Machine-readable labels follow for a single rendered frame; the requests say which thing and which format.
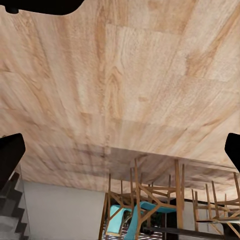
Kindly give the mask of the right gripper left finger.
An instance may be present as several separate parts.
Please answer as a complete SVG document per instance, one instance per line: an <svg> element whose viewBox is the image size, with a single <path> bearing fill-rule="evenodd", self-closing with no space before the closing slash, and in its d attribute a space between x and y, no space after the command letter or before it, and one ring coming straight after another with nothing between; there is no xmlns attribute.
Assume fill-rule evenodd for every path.
<svg viewBox="0 0 240 240"><path fill-rule="evenodd" d="M21 133L0 137L0 192L26 151Z"/></svg>

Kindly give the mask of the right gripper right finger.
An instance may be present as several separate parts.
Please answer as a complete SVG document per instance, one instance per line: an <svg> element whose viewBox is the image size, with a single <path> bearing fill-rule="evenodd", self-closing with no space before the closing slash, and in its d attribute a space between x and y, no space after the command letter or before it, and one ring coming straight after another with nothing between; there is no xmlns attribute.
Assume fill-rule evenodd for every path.
<svg viewBox="0 0 240 240"><path fill-rule="evenodd" d="M240 135L229 133L226 139L225 152L240 172Z"/></svg>

